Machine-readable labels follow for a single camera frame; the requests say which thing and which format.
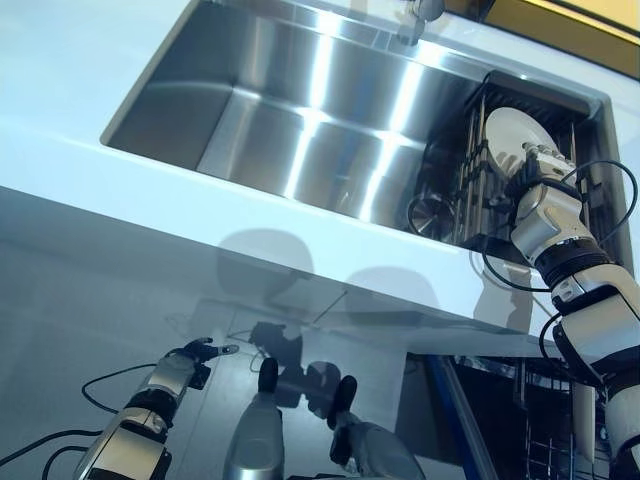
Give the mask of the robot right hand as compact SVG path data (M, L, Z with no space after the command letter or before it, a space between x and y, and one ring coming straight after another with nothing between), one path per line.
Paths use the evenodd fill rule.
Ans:
M525 159L517 167L511 167L505 187L507 198L518 202L525 193L537 185L557 189L571 198L580 200L581 195L571 180L575 165L559 151L547 145L524 142Z

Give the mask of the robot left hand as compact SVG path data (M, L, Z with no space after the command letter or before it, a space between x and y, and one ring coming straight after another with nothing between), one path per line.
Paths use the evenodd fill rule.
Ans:
M207 363L239 352L236 344L214 346L211 337L192 340L184 347L168 352L156 364L147 379L147 387L182 397L188 388L202 390L212 369Z

